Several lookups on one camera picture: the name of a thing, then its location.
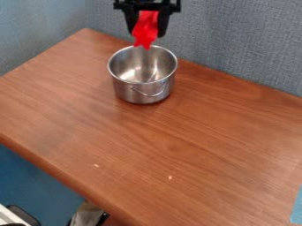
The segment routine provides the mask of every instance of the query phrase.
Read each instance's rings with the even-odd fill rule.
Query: wood grain
[[[0,79],[0,142],[123,226],[284,226],[302,99],[184,60],[159,104],[115,98],[128,43],[84,29]]]

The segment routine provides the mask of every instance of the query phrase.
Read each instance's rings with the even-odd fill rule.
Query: floor
[[[0,203],[22,208],[42,226],[65,226],[84,199],[0,145]]]

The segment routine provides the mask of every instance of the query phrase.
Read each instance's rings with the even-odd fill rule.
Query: red cloth
[[[157,11],[140,11],[132,35],[136,38],[135,47],[141,45],[149,49],[157,36]]]

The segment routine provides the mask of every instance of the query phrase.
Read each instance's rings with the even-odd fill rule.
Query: gray carpet wall
[[[132,41],[113,0],[85,0],[85,25]],[[183,0],[156,44],[179,57],[302,96],[302,1]]]
[[[0,75],[85,26],[85,0],[0,0]]]

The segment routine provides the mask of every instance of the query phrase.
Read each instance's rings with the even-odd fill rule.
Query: pot handle
[[[135,87],[131,87],[131,89],[133,90],[133,91],[136,91],[137,93],[140,93],[143,96],[148,96],[148,97],[156,97],[156,96],[159,96],[164,91],[165,91],[165,85],[167,85],[167,82],[163,84],[163,88],[161,88],[161,90],[159,91],[159,93],[156,93],[156,94],[145,94],[144,92],[141,92],[140,90],[137,90]]]

